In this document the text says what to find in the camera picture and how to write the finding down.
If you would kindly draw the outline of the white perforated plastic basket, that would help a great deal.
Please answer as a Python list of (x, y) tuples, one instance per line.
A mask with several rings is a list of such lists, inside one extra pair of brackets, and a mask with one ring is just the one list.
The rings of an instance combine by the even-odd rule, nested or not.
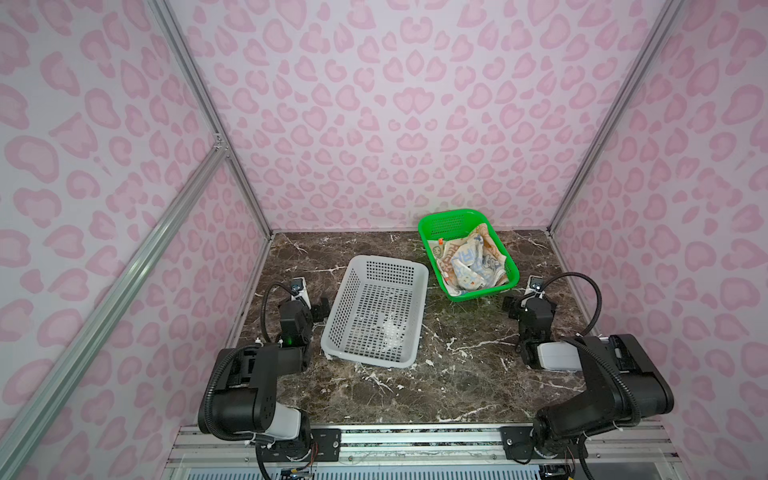
[(325, 354), (407, 369), (417, 357), (429, 271), (402, 259), (358, 255), (348, 264), (321, 338)]

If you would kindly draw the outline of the rabbit print towel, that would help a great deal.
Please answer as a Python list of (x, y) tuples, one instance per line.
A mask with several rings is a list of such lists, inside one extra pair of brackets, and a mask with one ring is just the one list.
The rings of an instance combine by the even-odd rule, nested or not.
[(430, 250), (449, 296), (459, 297), (509, 283), (506, 256), (479, 225), (464, 238), (430, 242)]

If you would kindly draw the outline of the green plastic basket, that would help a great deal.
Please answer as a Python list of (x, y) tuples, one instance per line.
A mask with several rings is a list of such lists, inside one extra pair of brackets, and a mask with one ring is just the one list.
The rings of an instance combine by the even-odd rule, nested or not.
[[(471, 234), (480, 224), (486, 224), (488, 226), (488, 230), (493, 241), (501, 253), (506, 256), (505, 267), (506, 273), (508, 274), (509, 283), (499, 287), (481, 290), (477, 293), (470, 293), (459, 297), (449, 296), (443, 280), (438, 276), (438, 267), (430, 250), (430, 242), (439, 239), (454, 240), (464, 238)], [(459, 209), (427, 215), (420, 220), (418, 224), (418, 233), (425, 247), (428, 259), (431, 266), (433, 267), (440, 288), (448, 297), (448, 299), (453, 302), (462, 302), (480, 297), (496, 295), (512, 289), (518, 284), (520, 280), (518, 267), (512, 260), (512, 257), (500, 240), (498, 234), (495, 232), (490, 221), (480, 211), (471, 209)]]

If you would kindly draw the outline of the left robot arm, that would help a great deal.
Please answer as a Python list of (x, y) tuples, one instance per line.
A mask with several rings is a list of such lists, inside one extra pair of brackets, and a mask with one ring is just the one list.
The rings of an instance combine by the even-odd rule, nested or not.
[(312, 330), (330, 314), (326, 298), (279, 305), (278, 343), (250, 344), (219, 352), (198, 412), (198, 427), (224, 441), (271, 450), (275, 459), (302, 461), (316, 449), (306, 412), (278, 402), (278, 379), (304, 373), (312, 358)]

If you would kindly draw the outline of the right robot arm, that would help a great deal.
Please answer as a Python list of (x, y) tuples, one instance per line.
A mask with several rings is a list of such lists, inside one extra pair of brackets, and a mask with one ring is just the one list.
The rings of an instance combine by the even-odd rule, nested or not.
[(568, 453), (584, 459), (589, 438), (633, 428), (673, 410), (671, 387), (633, 335), (576, 335), (555, 341), (556, 304), (543, 294), (508, 296), (502, 308), (518, 323), (517, 351), (524, 365), (580, 373), (585, 381), (576, 396), (540, 408), (529, 433), (502, 428), (507, 459), (521, 465)]

